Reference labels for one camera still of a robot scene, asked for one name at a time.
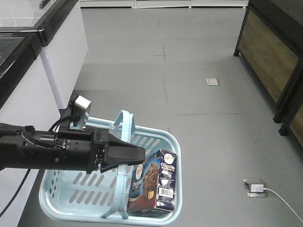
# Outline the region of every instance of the basket slot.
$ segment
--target basket slot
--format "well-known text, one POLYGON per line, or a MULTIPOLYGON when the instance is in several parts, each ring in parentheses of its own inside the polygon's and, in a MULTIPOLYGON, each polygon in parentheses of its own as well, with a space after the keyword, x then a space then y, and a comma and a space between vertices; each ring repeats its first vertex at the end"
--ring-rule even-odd
POLYGON ((102 192, 98 192, 98 194, 96 195, 94 201, 93 201, 93 205, 96 205, 97 202, 99 201, 100 197, 102 195, 102 192))
POLYGON ((117 182, 117 177, 115 176, 109 187, 113 188, 116 185, 116 182, 117 182))
POLYGON ((109 207, 113 204, 114 196, 115 196, 115 194, 112 194, 112 196, 110 197, 110 199, 109 199, 109 201, 108 201, 108 203, 107 203, 107 205, 108 205, 109 207))
POLYGON ((80 178, 82 177, 83 173, 79 172, 78 175, 76 176, 75 180, 72 182, 72 184, 77 184, 80 178))
POLYGON ((142 145, 147 140, 147 137, 143 137, 143 139, 140 141, 139 145, 142 145))
POLYGON ((140 138, 141 136, 137 136, 133 141, 131 141, 131 143, 136 144, 140 138))
POLYGON ((157 146, 157 144, 158 144, 160 141, 161 141, 160 139, 157 139, 156 141, 154 141, 154 143, 152 144, 152 147, 157 146))
POLYGON ((89 176, 90 176, 89 174, 86 174, 85 177, 83 178, 83 180, 81 181, 80 185, 83 186, 86 183, 86 181, 89 178, 89 176))
POLYGON ((151 142, 153 142, 153 138, 150 138, 145 145, 149 146, 151 144, 151 142))
POLYGON ((78 200, 77 200, 77 203, 78 203, 78 204, 80 204, 80 203, 82 202, 82 200, 83 200, 84 196, 86 195, 86 193, 87 193, 86 190, 84 190, 84 191, 82 192, 82 194, 80 195, 80 197, 79 197, 78 200))
POLYGON ((129 174, 129 171, 131 171, 132 168, 133 168, 132 166, 127 167, 127 174, 129 174))
POLYGON ((145 151, 145 156, 147 156, 151 151, 152 151, 152 149, 147 149, 147 150, 145 151))
POLYGON ((97 174, 94 174, 89 181, 89 186, 92 186, 96 178, 97 178, 97 174))
POLYGON ((100 205, 101 205, 101 206, 104 205, 104 203, 106 202, 108 196, 109 196, 109 193, 108 193, 108 192, 105 193, 105 195, 103 196, 103 198, 102 198, 102 200, 101 200, 101 202, 100 202, 100 205))
POLYGON ((98 179, 98 181, 97 181, 97 183, 96 183, 96 187, 99 187, 99 186, 100 186, 100 184, 101 184, 101 182, 103 181, 103 179, 104 179, 104 175, 102 174, 102 175, 99 177, 99 179, 98 179))
POLYGON ((131 181, 132 181, 132 179, 131 179, 131 178, 129 178, 129 179, 127 180, 127 182, 126 182, 126 187, 127 187, 127 188, 130 186, 131 181))
POLYGON ((75 200, 75 198, 77 197, 77 195, 79 194, 79 192, 80 192, 80 190, 77 189, 77 190, 73 193, 73 195, 71 196, 71 198, 70 198, 70 200, 69 200, 70 203, 74 202, 74 200, 75 200))
POLYGON ((91 199, 93 198, 94 194, 95 194, 94 191, 91 191, 91 192, 89 193, 88 197, 86 198, 86 200, 85 200, 85 202, 84 202, 86 205, 89 204, 89 202, 90 202, 91 199))

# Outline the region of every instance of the cabinet leg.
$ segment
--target cabinet leg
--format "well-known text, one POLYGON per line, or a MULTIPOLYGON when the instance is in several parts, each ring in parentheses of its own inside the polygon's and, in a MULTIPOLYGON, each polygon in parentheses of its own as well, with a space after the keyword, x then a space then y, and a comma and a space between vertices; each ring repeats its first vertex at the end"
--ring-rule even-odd
POLYGON ((239 50, 236 48, 236 49, 235 49, 235 52, 233 53, 233 55, 234 55, 235 57, 238 57, 238 56, 239 56, 239 53, 240 53, 239 50))
POLYGON ((288 136, 288 134, 289 134, 288 128, 285 127, 284 125, 282 125, 282 127, 279 130, 279 134, 281 136, 288 136))

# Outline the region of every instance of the snack box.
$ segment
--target snack box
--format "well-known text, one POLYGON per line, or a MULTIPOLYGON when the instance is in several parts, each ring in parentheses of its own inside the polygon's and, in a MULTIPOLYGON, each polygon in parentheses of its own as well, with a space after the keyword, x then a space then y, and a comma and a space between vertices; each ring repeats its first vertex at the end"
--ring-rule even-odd
POLYGON ((127 211, 173 211, 176 193, 177 155, 160 149, 136 165, 130 185, 127 211))

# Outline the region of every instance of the black countertop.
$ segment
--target black countertop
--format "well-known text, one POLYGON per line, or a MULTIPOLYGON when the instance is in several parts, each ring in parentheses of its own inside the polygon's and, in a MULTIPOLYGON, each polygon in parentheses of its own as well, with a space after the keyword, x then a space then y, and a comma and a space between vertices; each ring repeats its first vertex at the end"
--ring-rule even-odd
POLYGON ((250 3, 303 51, 303 0, 250 0, 250 3))
POLYGON ((23 26, 7 26, 4 24, 0 26, 0 33, 18 33, 18 32, 33 32, 37 33, 40 39, 42 46, 47 46, 54 35, 64 22, 64 20, 69 15, 70 11, 74 8, 75 4, 78 0, 55 0, 48 4, 48 8, 46 12, 37 13, 38 9, 33 8, 33 17, 41 16, 34 25, 31 25, 33 19, 30 20, 30 26, 24 23, 20 23, 23 26))
POLYGON ((0 34, 0 109, 40 51, 36 33, 0 34))

